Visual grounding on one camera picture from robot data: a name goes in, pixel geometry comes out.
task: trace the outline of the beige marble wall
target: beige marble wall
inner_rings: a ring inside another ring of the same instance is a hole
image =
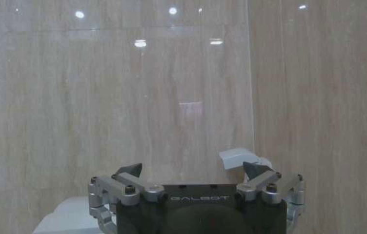
[[[246,12],[245,0],[0,0],[0,233],[31,233],[125,164],[153,181],[234,181],[218,152],[253,149]]]
[[[367,234],[367,0],[249,0],[257,153],[307,180],[297,233]]]

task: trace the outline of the robotic hand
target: robotic hand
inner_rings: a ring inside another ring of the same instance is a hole
[[[286,234],[305,211],[302,175],[243,163],[241,184],[159,185],[142,164],[91,179],[90,214],[104,234]]]

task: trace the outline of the white block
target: white block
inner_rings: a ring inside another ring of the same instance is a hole
[[[261,158],[243,148],[223,151],[219,155],[223,159],[226,170],[243,166],[243,162],[261,163]]]

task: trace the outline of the screw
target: screw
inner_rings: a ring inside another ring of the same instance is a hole
[[[126,195],[133,195],[133,194],[137,193],[137,188],[135,188],[133,185],[129,185],[129,186],[126,187],[125,192],[126,192]]]
[[[273,184],[273,183],[267,184],[266,190],[271,193],[277,193],[278,192],[277,184]]]

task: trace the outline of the metal bracket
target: metal bracket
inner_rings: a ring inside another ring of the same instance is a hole
[[[162,185],[149,183],[129,173],[121,173],[115,179],[123,184],[135,186],[142,192],[147,201],[163,202],[166,199],[165,187]]]
[[[112,221],[111,212],[115,212],[118,202],[126,206],[139,204],[141,194],[149,202],[163,202],[167,198],[162,185],[151,184],[129,173],[91,179],[88,186],[90,214],[99,220],[103,233],[118,234],[118,226]]]
[[[258,192],[262,191],[263,187],[275,182],[279,179],[281,174],[274,171],[267,171],[254,178],[247,183],[237,185],[237,191],[245,197],[246,201],[253,201],[257,199]]]
[[[270,183],[262,191],[262,199],[271,205],[279,204],[282,199],[287,202],[287,233],[291,233],[306,207],[306,181],[302,175],[294,175]]]

